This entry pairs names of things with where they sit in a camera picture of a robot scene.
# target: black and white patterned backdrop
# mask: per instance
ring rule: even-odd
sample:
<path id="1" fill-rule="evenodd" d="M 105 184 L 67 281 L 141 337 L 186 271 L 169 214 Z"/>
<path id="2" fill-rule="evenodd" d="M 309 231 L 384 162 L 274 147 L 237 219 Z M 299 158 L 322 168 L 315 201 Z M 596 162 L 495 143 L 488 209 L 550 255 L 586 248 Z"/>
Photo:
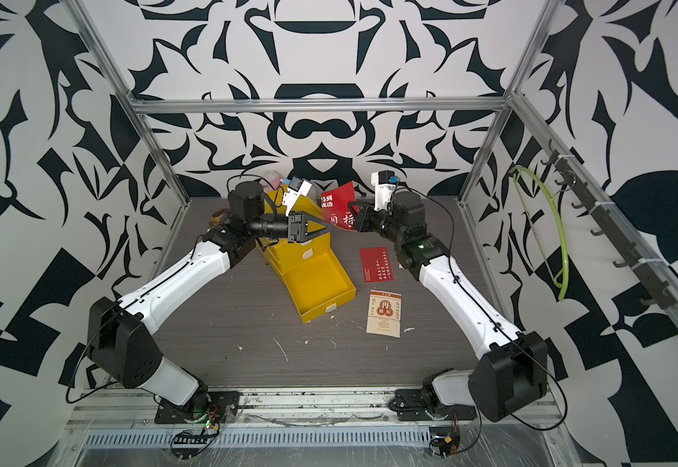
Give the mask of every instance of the black and white patterned backdrop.
<path id="1" fill-rule="evenodd" d="M 47 460 L 66 387 L 103 377 L 71 380 L 89 307 L 148 279 L 179 207 L 63 6 L 0 2 L 0 466 Z"/>
<path id="2" fill-rule="evenodd" d="M 157 114 L 150 125 L 191 196 L 224 196 L 247 174 L 297 175 L 319 191 L 394 170 L 424 193 L 458 195 L 493 111 Z"/>
<path id="3" fill-rule="evenodd" d="M 543 0 L 93 0 L 139 98 L 502 95 Z"/>
<path id="4" fill-rule="evenodd" d="M 678 274 L 678 2 L 568 0 L 525 94 Z M 557 193 L 545 158 L 513 116 L 469 200 L 507 307 L 547 339 L 584 462 L 678 462 L 678 329 L 657 305 L 641 304 L 638 279 L 613 266 L 618 253 L 590 234 L 596 225 L 571 207 L 571 193 L 556 197 L 569 246 L 568 294 L 557 301 L 506 176 L 521 164 Z M 549 206 L 530 180 L 521 189 L 558 270 Z"/>

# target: red book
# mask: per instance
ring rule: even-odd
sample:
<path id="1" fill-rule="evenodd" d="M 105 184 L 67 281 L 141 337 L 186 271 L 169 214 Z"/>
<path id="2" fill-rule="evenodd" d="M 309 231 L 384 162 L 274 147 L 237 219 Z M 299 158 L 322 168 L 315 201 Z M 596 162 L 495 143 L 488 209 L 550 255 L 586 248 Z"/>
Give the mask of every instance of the red book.
<path id="1" fill-rule="evenodd" d="M 354 197 L 354 185 L 352 182 L 345 183 L 340 187 L 326 191 L 321 195 L 321 211 L 323 219 L 332 225 L 344 230 L 352 229 L 354 218 L 347 206 L 350 201 L 356 201 Z"/>
<path id="2" fill-rule="evenodd" d="M 360 249 L 360 258 L 362 259 L 366 283 L 393 280 L 393 270 L 388 257 L 388 250 L 385 247 L 362 248 Z"/>

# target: metal vent grille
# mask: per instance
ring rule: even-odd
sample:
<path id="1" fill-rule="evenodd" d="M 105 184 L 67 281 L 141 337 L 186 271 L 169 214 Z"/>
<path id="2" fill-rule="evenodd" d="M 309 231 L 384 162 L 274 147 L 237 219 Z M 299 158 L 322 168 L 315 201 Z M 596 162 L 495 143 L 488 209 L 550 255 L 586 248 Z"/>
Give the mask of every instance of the metal vent grille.
<path id="1" fill-rule="evenodd" d="M 90 430 L 86 449 L 165 448 L 180 429 Z M 213 448 L 427 446 L 426 427 L 224 428 Z"/>

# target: white robot arm segment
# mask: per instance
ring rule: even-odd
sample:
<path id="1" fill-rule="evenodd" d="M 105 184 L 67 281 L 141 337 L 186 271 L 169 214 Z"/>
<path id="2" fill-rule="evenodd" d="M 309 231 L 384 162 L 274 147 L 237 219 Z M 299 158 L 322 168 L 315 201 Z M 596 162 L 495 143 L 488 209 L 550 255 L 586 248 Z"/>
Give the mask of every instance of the white robot arm segment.
<path id="1" fill-rule="evenodd" d="M 121 297 L 120 306 L 136 315 L 154 334 L 178 306 L 228 269 L 228 254 L 211 241 L 200 241 L 193 257 L 188 252 L 151 282 Z"/>
<path id="2" fill-rule="evenodd" d="M 487 299 L 476 290 L 476 287 L 461 272 L 454 258 L 450 258 L 450 263 L 466 291 L 478 302 L 478 305 L 487 310 L 493 321 L 499 323 L 501 329 L 514 339 L 516 333 L 520 332 L 517 326 L 507 321 L 487 302 Z M 477 359 L 480 360 L 485 353 L 489 352 L 492 344 L 502 346 L 510 342 L 502 335 L 502 332 L 495 331 L 493 323 L 482 309 L 453 282 L 447 256 L 438 256 L 431 259 L 429 265 L 422 266 L 419 270 L 419 282 L 429 289 L 448 310 L 448 313 L 453 316 L 453 319 L 456 320 L 471 343 Z"/>

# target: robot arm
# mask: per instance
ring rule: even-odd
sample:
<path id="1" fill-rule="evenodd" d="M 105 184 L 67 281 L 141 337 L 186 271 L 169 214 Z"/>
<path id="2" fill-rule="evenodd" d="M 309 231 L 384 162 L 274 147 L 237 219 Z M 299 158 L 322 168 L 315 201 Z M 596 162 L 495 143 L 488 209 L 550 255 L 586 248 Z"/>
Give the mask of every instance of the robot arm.
<path id="1" fill-rule="evenodd" d="M 285 195 L 294 204 L 296 192 L 308 189 L 310 183 L 298 180 L 295 191 L 290 185 Z M 159 395 L 163 405 L 172 406 L 182 418 L 191 418 L 195 406 L 206 405 L 207 386 L 167 360 L 152 334 L 204 284 L 237 265 L 256 247 L 259 237 L 302 243 L 324 235 L 330 227 L 301 211 L 277 214 L 274 202 L 257 182 L 238 184 L 228 201 L 228 212 L 191 252 L 136 291 L 116 302 L 104 297 L 90 309 L 87 356 L 124 387 Z M 271 213 L 265 213 L 264 203 L 271 206 Z M 323 227 L 310 232 L 308 221 Z"/>
<path id="2" fill-rule="evenodd" d="M 511 415 L 547 392 L 547 346 L 536 332 L 523 334 L 469 282 L 448 248 L 427 233 L 419 195 L 383 184 L 373 175 L 375 203 L 350 202 L 354 229 L 394 243 L 401 266 L 443 304 L 471 343 L 479 363 L 473 372 L 447 370 L 422 383 L 429 413 L 441 406 L 475 405 L 492 421 Z"/>

